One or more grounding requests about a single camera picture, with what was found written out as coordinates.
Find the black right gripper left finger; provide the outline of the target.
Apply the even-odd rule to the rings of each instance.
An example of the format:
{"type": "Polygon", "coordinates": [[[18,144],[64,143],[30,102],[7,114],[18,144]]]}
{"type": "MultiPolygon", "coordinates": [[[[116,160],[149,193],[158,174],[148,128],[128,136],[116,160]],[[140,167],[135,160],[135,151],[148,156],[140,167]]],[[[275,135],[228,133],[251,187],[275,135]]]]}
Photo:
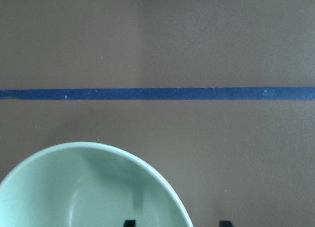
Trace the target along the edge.
{"type": "Polygon", "coordinates": [[[125,220],[124,227],[136,227],[136,220],[125,220]]]}

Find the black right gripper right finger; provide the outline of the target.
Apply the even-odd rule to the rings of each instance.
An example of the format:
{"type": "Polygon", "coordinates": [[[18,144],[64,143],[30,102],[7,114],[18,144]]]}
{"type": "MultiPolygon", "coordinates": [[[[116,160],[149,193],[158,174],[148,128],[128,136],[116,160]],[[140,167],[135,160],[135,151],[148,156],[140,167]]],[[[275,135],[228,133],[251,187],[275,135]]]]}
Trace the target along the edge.
{"type": "Polygon", "coordinates": [[[219,227],[233,227],[233,223],[231,221],[220,221],[219,227]]]}

